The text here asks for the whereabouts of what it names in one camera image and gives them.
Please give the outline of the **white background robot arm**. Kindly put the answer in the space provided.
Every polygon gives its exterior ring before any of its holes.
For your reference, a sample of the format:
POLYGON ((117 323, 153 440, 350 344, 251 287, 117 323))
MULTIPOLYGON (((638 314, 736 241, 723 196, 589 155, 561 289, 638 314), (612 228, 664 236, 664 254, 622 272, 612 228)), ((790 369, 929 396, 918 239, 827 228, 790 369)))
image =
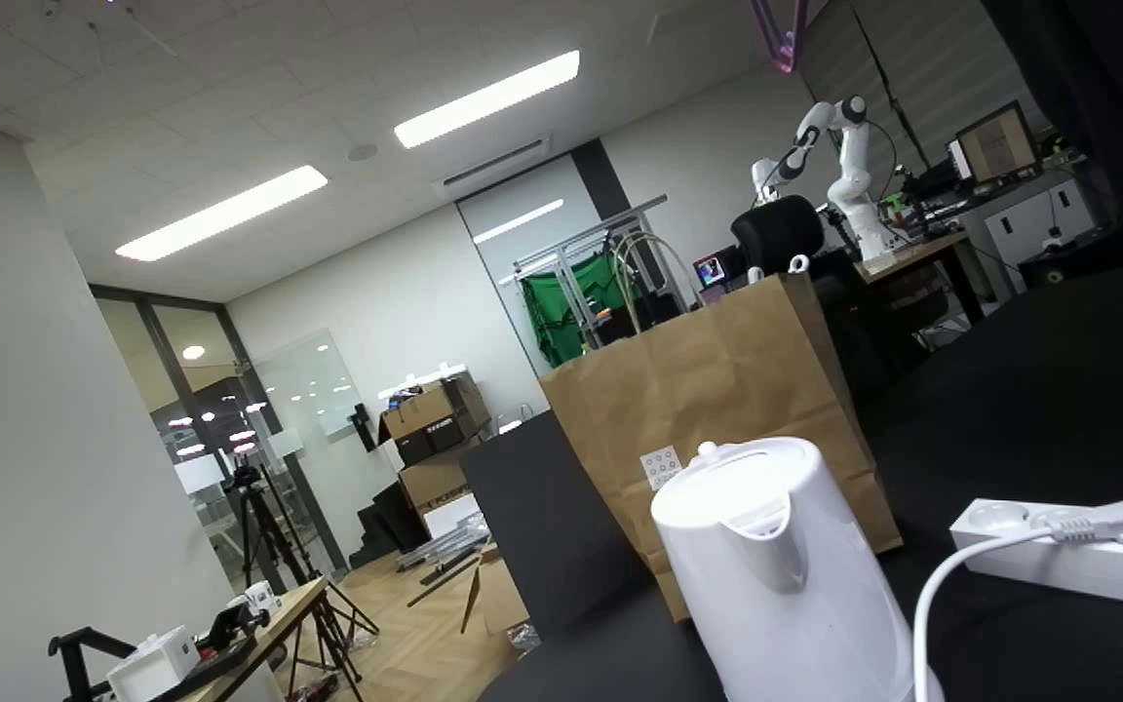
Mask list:
POLYGON ((814 151, 814 146, 823 138, 836 138, 836 166, 840 176, 827 189, 827 203, 846 219, 855 248, 858 248, 858 262, 875 265, 875 262, 888 262, 893 258, 893 236, 877 216, 877 203, 868 198, 868 106, 850 94, 840 102, 814 102, 797 132, 790 132, 790 150, 780 155, 762 155, 747 167, 752 179, 752 198, 756 203, 772 203, 777 190, 808 171, 808 159, 814 151))

